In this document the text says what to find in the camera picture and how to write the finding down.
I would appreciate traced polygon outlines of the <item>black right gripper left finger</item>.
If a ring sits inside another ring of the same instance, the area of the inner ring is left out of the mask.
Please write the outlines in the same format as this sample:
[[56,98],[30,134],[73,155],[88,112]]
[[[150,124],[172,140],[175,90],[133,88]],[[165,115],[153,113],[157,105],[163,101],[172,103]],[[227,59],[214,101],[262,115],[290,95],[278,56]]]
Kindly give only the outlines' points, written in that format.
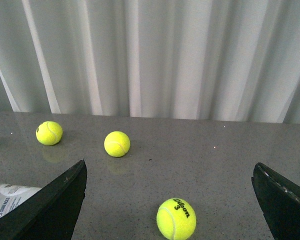
[[0,218],[0,240],[70,240],[82,208],[87,166],[78,161]]

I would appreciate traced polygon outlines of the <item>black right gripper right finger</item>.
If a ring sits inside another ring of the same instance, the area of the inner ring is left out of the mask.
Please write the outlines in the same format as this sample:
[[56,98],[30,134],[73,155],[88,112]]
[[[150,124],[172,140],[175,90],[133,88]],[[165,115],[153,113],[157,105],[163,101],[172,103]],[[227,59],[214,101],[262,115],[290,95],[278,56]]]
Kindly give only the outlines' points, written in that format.
[[251,182],[273,238],[300,240],[300,186],[261,162]]

